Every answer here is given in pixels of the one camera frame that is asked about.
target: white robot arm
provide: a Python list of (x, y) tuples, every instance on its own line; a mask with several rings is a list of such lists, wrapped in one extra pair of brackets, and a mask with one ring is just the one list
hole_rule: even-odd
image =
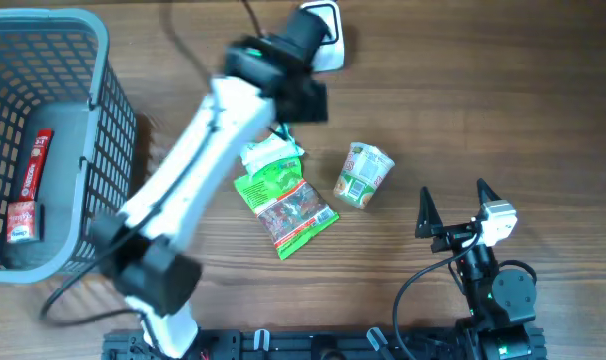
[(301, 6), (281, 34), (232, 44), (225, 76), (212, 79), (211, 93), (154, 176), (116, 216), (92, 224), (97, 253), (113, 252), (101, 272), (146, 314), (145, 339), (165, 355), (181, 358), (199, 331), (189, 298), (201, 267), (181, 253), (216, 188), (241, 147), (272, 122), (327, 120), (325, 87), (310, 75), (340, 68), (343, 58), (331, 0)]

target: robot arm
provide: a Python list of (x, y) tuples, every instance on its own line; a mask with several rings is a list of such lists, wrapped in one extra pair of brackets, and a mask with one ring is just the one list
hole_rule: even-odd
[[(466, 358), (529, 359), (534, 346), (525, 324), (536, 318), (536, 273), (520, 261), (496, 261), (492, 247), (511, 234), (516, 210), (483, 179), (477, 190), (478, 214), (468, 223), (444, 226), (430, 192), (421, 189), (415, 236), (432, 238), (433, 253), (451, 251), (456, 258), (457, 273), (451, 273), (471, 315), (456, 323)], [(507, 265), (525, 271), (501, 269)]]
[(172, 358), (190, 348), (199, 328), (189, 298), (201, 266), (181, 253), (207, 203), (241, 146), (272, 122), (327, 121), (326, 89), (311, 73), (342, 64), (338, 6), (329, 0), (303, 5), (280, 34), (233, 43), (224, 76), (212, 80), (211, 93), (154, 176), (115, 216), (94, 220), (97, 253), (110, 253), (101, 272), (130, 307), (146, 314), (148, 344)]

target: snack bag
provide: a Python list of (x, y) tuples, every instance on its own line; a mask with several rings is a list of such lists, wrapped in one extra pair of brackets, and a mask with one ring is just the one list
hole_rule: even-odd
[(303, 179), (298, 157), (273, 162), (252, 177), (242, 176), (234, 186), (270, 233), (281, 260), (339, 218)]
[(39, 214), (35, 201), (10, 204), (7, 210), (7, 242), (18, 244), (38, 241)]

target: black mounting rail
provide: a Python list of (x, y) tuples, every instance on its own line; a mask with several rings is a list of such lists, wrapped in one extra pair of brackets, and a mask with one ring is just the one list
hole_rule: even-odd
[[(536, 344), (532, 354), (519, 359), (546, 358), (543, 330), (527, 329), (531, 343)], [(403, 333), (410, 351), (417, 360), (467, 359), (464, 339), (456, 335), (454, 328), (420, 328)], [(389, 353), (393, 359), (407, 357), (397, 348), (392, 332), (384, 332)], [(366, 331), (316, 331), (272, 332), (268, 351), (255, 350), (255, 333), (238, 330), (202, 330), (184, 360), (378, 360), (383, 359), (374, 351), (366, 337)], [(343, 357), (332, 356), (323, 346), (334, 344)], [(160, 360), (155, 349), (143, 341), (142, 330), (114, 331), (105, 336), (102, 360)]]

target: white label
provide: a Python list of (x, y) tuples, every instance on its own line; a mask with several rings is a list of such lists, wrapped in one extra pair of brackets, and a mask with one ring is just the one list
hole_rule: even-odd
[(379, 170), (379, 167), (374, 163), (376, 160), (370, 160), (372, 157), (373, 156), (368, 156), (368, 160), (363, 163), (363, 167), (361, 168), (361, 171), (359, 171), (359, 176), (362, 176), (370, 181), (375, 179), (375, 175)]
[(316, 216), (314, 217), (314, 222), (316, 224), (321, 224), (322, 222), (331, 218), (332, 216), (334, 216), (334, 211), (332, 209), (330, 209), (329, 206), (326, 206), (325, 209), (321, 210), (321, 212), (316, 214)]
[(30, 228), (26, 225), (17, 226), (12, 230), (10, 239), (12, 241), (20, 241), (30, 236)]
[(32, 179), (34, 179), (34, 169), (36, 168), (36, 164), (32, 164), (30, 168), (27, 170), (27, 177), (25, 178), (25, 184), (23, 185), (23, 191), (21, 191), (21, 195), (27, 196), (30, 192), (30, 185), (32, 185)]
[(20, 215), (14, 215), (14, 216), (10, 216), (10, 220), (12, 221), (25, 221), (28, 219), (32, 218), (32, 214), (30, 214), (29, 211), (25, 211), (23, 213), (21, 213)]
[(352, 188), (350, 189), (348, 195), (353, 197), (354, 199), (358, 199), (359, 196), (361, 196), (363, 189), (365, 189), (365, 183), (362, 181), (354, 180), (354, 185), (352, 185)]

